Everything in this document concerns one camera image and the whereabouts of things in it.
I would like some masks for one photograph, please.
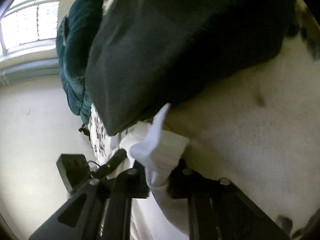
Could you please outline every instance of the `white wall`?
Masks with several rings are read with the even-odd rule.
[[[0,88],[0,117],[0,212],[23,240],[67,199],[59,155],[94,154],[78,132],[81,119],[69,110],[59,77]]]

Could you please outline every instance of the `black plastic part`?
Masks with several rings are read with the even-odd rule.
[[[98,179],[104,179],[106,175],[111,174],[126,158],[126,150],[119,149],[106,164],[102,165],[97,170],[97,172],[94,174],[94,177]]]
[[[103,200],[98,198],[99,184],[89,181],[59,208],[29,240],[96,239]]]
[[[57,168],[69,194],[90,174],[90,167],[83,154],[61,154]]]
[[[221,194],[222,185],[218,181],[205,179],[195,171],[191,171],[190,175],[184,175],[185,169],[187,169],[186,163],[181,159],[178,167],[170,174],[167,191],[172,198],[189,198],[193,193]]]
[[[114,185],[104,221],[103,240],[129,240],[132,199],[148,197],[144,167],[135,161],[131,170],[136,170],[136,174],[130,175],[127,170],[112,180]],[[108,186],[109,181],[105,179],[103,183]]]

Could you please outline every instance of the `white cloth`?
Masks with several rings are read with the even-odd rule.
[[[120,147],[127,151],[129,157],[133,157],[145,167],[146,182],[152,192],[152,197],[162,211],[161,214],[158,210],[157,217],[152,215],[153,212],[142,212],[140,214],[144,218],[142,221],[151,228],[155,226],[158,228],[167,227],[167,231],[168,227],[170,228],[171,233],[164,236],[164,232],[162,232],[158,236],[159,239],[174,239],[172,232],[179,235],[179,239],[188,239],[188,202],[186,199],[172,199],[167,193],[167,187],[168,177],[178,165],[189,140],[183,136],[162,130],[169,107],[170,105],[166,104],[159,111],[154,117],[152,125],[138,123],[137,129],[122,140]],[[137,203],[141,209],[143,209],[141,206],[144,205],[150,205],[153,209],[158,209],[152,199],[149,202],[137,200]],[[179,230],[170,227],[168,223],[163,222],[162,225],[159,223],[161,220],[168,220]]]

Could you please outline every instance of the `window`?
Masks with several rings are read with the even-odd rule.
[[[14,0],[0,24],[0,55],[57,36],[59,0]]]

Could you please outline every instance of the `white fabric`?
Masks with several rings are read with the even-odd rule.
[[[169,106],[159,111],[152,125],[139,122],[120,143],[129,157],[146,168],[146,181],[152,194],[147,200],[134,200],[132,215],[136,228],[148,228],[149,239],[188,239],[187,200],[173,200],[166,191],[167,178],[189,142],[183,136],[162,130]]]

